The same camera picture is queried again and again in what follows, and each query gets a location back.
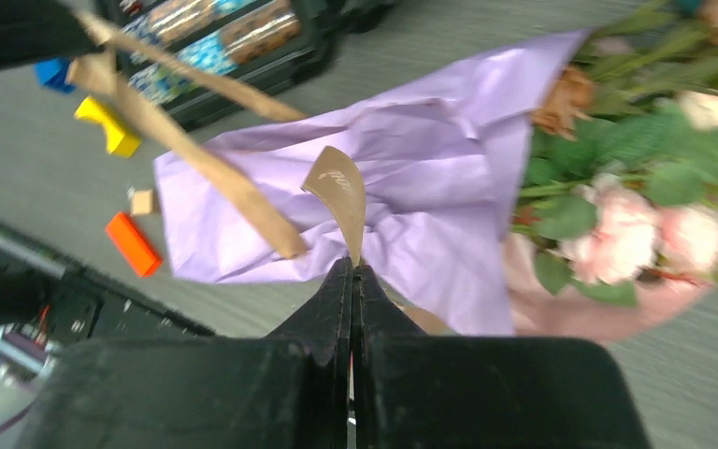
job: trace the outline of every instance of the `purple cloth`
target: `purple cloth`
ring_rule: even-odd
[[[586,32],[487,51],[348,108],[226,132],[205,147],[246,172],[309,245],[284,260],[172,153],[155,161],[176,276],[206,283],[323,276],[348,250],[301,184],[332,145],[362,171],[363,256],[403,297],[468,335],[511,335],[500,254],[528,156],[527,112]]]

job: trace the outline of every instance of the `gray table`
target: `gray table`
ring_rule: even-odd
[[[280,98],[311,114],[342,108],[478,51],[609,22],[637,3],[404,1],[380,29],[349,36],[331,71]],[[127,207],[129,186],[152,187],[151,160],[164,149],[145,142],[130,160],[107,156],[100,129],[73,119],[83,96],[40,89],[31,68],[0,73],[0,220],[228,335],[262,335],[314,292],[314,282],[195,285],[172,279],[168,268],[137,279],[103,228]],[[194,135],[205,140],[261,122],[241,113]],[[163,248],[161,220],[140,224]],[[612,350],[657,447],[718,449],[718,297]]]

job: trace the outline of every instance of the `yellow arch block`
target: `yellow arch block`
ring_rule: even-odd
[[[111,108],[87,96],[76,109],[75,117],[84,122],[100,124],[106,135],[106,152],[120,157],[131,157],[141,139],[114,113]]]

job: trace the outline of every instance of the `orange block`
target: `orange block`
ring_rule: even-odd
[[[106,234],[139,277],[151,276],[164,262],[125,212],[111,219]]]

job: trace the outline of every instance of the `black tray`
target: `black tray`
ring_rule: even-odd
[[[0,224],[0,275],[20,273],[47,280],[48,336],[64,345],[93,337],[214,334],[138,291]]]
[[[120,0],[94,0],[97,12],[120,26],[147,14],[153,7],[129,17],[120,8]],[[182,50],[227,23],[261,7],[270,0],[260,0],[233,14],[220,18],[184,39],[169,51]],[[262,55],[232,71],[231,78],[246,82],[267,94],[279,94],[299,82],[322,73],[333,60],[338,37],[344,32],[360,33],[374,28],[397,0],[291,0],[301,22],[301,33],[282,47]],[[128,55],[118,56],[118,67],[130,78],[149,64],[135,65]],[[184,129],[194,130],[243,109],[207,89],[196,89],[163,104],[164,109]]]

